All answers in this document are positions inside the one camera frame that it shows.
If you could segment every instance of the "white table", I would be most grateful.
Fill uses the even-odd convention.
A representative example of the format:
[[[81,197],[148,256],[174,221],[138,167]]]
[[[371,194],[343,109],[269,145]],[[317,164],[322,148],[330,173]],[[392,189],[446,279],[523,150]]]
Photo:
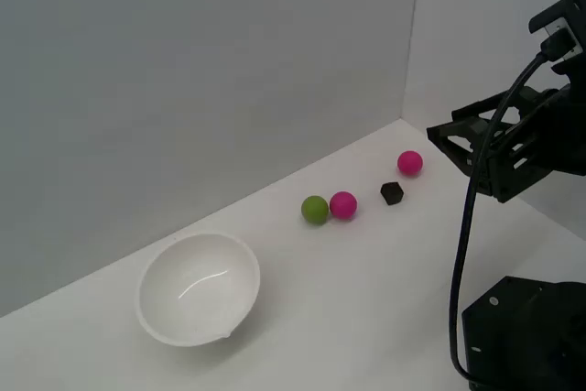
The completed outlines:
[[[405,149],[426,161],[398,177]],[[382,183],[406,196],[386,206]],[[448,356],[447,301],[466,179],[403,121],[0,319],[6,391],[465,390]],[[351,223],[305,224],[310,194],[349,190]],[[519,200],[480,197],[462,306],[504,275],[586,281],[586,244]],[[167,347],[139,327],[137,279],[165,244],[202,229],[242,237],[261,266],[233,336]]]

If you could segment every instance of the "black cube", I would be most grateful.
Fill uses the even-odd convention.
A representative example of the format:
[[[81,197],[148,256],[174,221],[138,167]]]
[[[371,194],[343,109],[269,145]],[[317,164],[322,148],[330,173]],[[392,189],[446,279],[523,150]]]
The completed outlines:
[[[403,200],[403,190],[399,182],[387,182],[381,187],[381,194],[387,205],[396,205]]]

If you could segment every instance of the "white backdrop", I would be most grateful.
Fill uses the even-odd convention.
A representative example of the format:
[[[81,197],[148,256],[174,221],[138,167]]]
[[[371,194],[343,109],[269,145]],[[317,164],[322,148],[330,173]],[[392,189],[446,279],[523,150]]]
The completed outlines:
[[[0,315],[397,119],[414,0],[0,0]]]
[[[506,90],[539,50],[529,19],[558,0],[417,0],[403,117],[420,130]],[[540,90],[568,82],[542,68]],[[522,198],[586,238],[586,180],[553,173]]]

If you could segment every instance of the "pink ball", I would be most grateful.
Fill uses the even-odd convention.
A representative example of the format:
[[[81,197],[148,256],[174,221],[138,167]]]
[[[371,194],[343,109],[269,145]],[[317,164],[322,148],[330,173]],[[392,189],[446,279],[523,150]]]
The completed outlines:
[[[423,157],[417,151],[404,151],[396,162],[406,176],[416,176],[423,168]]]
[[[338,219],[351,219],[356,208],[358,208],[358,201],[347,191],[336,192],[330,199],[331,215]]]

